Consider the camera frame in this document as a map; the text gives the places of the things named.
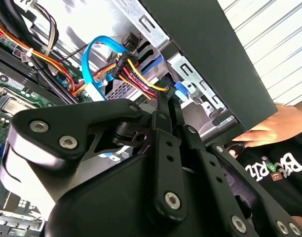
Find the person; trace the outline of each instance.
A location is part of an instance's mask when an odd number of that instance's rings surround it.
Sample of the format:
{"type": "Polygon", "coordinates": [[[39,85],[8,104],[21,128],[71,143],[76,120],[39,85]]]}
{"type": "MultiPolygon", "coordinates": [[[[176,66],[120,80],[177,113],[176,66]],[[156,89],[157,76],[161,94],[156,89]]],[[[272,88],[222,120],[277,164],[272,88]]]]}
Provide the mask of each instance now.
{"type": "Polygon", "coordinates": [[[230,153],[302,227],[302,102],[276,107],[276,114],[234,139],[246,149],[230,153]]]}

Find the shirt graphic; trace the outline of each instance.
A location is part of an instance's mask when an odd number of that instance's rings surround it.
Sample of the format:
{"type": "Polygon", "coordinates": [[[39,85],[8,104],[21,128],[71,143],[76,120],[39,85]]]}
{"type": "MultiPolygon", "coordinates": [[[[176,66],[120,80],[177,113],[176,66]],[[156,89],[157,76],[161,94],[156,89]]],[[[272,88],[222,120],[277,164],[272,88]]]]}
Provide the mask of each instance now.
{"type": "MultiPolygon", "coordinates": [[[[300,172],[302,171],[302,165],[299,164],[294,156],[291,153],[286,153],[281,159],[280,162],[276,162],[274,167],[268,163],[267,157],[262,157],[262,163],[256,162],[253,165],[247,165],[245,170],[250,172],[251,176],[256,177],[256,181],[260,181],[263,177],[266,177],[270,174],[271,171],[278,170],[284,178],[287,178],[291,175],[292,172],[300,172]]],[[[276,178],[276,175],[272,175],[273,181],[279,180],[276,178]]]]}

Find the black t-shirt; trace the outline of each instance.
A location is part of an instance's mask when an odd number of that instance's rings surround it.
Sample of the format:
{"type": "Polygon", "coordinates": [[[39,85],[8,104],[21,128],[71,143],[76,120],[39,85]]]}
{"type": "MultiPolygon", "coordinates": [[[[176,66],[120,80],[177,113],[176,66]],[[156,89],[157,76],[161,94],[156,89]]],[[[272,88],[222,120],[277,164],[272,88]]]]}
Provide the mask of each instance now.
{"type": "Polygon", "coordinates": [[[302,217],[302,134],[248,148],[237,160],[291,216],[302,217]]]}

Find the mechanical arm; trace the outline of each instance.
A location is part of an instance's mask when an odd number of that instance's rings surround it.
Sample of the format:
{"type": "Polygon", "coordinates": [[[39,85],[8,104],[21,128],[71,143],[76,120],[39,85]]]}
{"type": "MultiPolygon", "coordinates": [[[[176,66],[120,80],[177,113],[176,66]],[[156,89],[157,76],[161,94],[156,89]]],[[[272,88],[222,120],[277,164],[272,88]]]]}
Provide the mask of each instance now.
{"type": "Polygon", "coordinates": [[[302,236],[226,149],[203,145],[171,95],[158,92],[151,114],[127,99],[19,112],[4,153],[3,184],[30,193],[48,213],[47,237],[302,236]],[[71,130],[74,114],[83,116],[71,130]],[[85,160],[123,146],[134,148],[131,157],[84,178],[85,160]],[[231,191],[236,182],[256,200],[252,221],[231,191]]]}

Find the finger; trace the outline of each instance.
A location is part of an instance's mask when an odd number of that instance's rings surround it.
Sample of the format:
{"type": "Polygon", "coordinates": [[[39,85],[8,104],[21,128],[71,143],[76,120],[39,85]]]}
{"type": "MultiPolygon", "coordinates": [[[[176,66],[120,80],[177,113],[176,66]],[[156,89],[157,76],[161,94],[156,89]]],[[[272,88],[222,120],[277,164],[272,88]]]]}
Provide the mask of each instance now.
{"type": "Polygon", "coordinates": [[[246,142],[245,147],[259,147],[267,144],[274,143],[273,141],[252,141],[252,142],[246,142]]]}
{"type": "Polygon", "coordinates": [[[232,155],[233,157],[235,156],[235,151],[234,151],[234,150],[230,150],[229,153],[230,153],[230,155],[232,155]]]}
{"type": "Polygon", "coordinates": [[[234,150],[229,151],[230,155],[232,155],[235,159],[238,157],[238,155],[235,154],[234,150]]]}
{"type": "Polygon", "coordinates": [[[250,131],[233,139],[233,141],[275,141],[277,135],[269,131],[250,131]]]}
{"type": "Polygon", "coordinates": [[[266,119],[255,127],[252,127],[250,131],[269,131],[268,120],[266,119]]]}

